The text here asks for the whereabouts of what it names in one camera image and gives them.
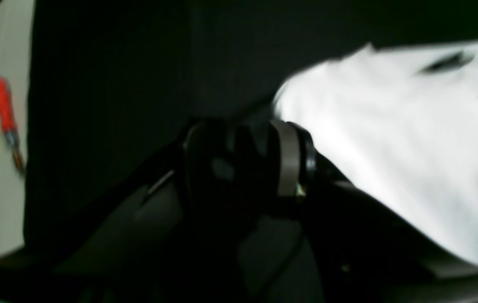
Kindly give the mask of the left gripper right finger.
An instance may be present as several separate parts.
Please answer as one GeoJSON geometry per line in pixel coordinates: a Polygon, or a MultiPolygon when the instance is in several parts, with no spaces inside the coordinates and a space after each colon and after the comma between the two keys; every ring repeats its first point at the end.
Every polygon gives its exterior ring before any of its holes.
{"type": "Polygon", "coordinates": [[[296,219],[327,301],[478,303],[478,266],[449,253],[320,155],[296,123],[271,121],[268,211],[296,219]]]}

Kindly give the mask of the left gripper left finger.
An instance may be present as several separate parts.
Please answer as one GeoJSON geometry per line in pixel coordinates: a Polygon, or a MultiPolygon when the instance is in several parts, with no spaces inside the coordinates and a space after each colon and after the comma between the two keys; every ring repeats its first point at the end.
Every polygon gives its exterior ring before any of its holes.
{"type": "Polygon", "coordinates": [[[39,245],[0,259],[8,303],[238,303],[259,217],[255,129],[192,124],[39,245]]]}

